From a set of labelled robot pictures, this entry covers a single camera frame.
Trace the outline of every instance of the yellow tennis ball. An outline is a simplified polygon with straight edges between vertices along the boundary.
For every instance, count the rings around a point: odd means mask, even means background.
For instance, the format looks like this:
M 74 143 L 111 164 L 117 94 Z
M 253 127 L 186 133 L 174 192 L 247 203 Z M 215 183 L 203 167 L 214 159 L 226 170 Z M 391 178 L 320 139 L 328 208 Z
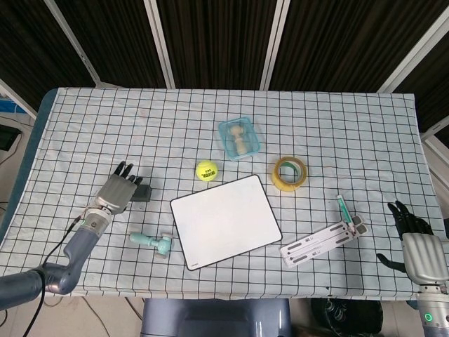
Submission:
M 200 161 L 196 165 L 196 176 L 202 181 L 214 180 L 218 174 L 217 164 L 210 160 Z

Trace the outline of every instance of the blue table edge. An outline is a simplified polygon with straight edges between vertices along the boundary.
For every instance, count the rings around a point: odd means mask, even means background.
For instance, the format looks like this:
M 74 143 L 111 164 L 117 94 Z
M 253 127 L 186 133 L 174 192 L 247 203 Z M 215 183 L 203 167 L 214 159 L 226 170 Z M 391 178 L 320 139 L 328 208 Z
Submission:
M 37 114 L 36 121 L 34 122 L 33 130 L 29 136 L 27 148 L 25 149 L 25 154 L 23 155 L 23 160 L 20 165 L 17 178 L 15 179 L 13 191 L 8 201 L 8 206 L 6 207 L 6 212 L 0 225 L 0 242 L 4 240 L 6 232 L 8 231 L 9 224 L 13 219 L 14 212 L 19 204 L 22 193 L 27 184 L 29 172 L 33 166 L 34 158 L 36 155 L 37 147 L 42 138 L 43 130 L 47 124 L 48 115 L 50 114 L 51 107 L 55 101 L 55 97 L 58 94 L 57 89 L 51 89 L 42 98 L 41 105 L 39 106 L 39 111 Z

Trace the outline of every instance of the white board with black border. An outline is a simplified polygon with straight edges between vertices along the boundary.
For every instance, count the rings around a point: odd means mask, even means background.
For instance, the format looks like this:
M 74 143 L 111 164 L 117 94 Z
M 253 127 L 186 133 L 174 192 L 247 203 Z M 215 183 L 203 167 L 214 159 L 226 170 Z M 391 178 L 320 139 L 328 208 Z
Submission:
M 189 270 L 282 238 L 256 175 L 174 199 L 170 205 Z

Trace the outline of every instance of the table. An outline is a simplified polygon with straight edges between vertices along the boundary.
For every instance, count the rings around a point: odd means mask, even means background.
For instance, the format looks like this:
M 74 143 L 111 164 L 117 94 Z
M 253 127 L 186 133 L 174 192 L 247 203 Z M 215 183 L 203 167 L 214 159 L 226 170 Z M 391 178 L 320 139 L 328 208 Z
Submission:
M 262 148 L 230 161 L 217 125 L 244 116 L 253 121 Z M 59 88 L 44 100 L 32 139 L 1 228 L 11 220 L 0 248 L 0 275 L 39 265 L 121 160 L 134 163 L 133 172 L 153 188 L 149 203 L 134 202 L 115 216 L 74 295 L 404 299 L 417 288 L 375 257 L 402 259 L 387 202 L 411 205 L 445 236 L 413 95 Z M 307 163 L 309 178 L 294 193 L 280 192 L 270 175 L 280 157 L 291 155 Z M 217 163 L 217 180 L 195 178 L 201 159 Z M 283 239 L 189 271 L 170 201 L 251 174 L 262 181 Z M 369 233 L 288 269 L 279 248 L 340 221 L 337 194 L 365 219 Z M 134 231 L 172 232 L 169 258 L 131 243 Z M 50 261 L 67 259 L 60 249 Z

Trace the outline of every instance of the light blue plastic toy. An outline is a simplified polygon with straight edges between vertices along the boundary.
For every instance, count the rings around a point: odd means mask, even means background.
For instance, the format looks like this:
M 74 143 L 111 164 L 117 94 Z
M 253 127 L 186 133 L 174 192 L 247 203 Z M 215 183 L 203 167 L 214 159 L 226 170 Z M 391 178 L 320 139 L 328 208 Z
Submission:
M 130 234 L 129 239 L 135 244 L 144 244 L 148 247 L 156 247 L 157 253 L 154 255 L 160 258 L 166 258 L 168 252 L 170 251 L 172 236 L 167 233 L 162 233 L 162 239 L 158 241 L 155 237 L 148 237 L 145 234 L 134 232 Z

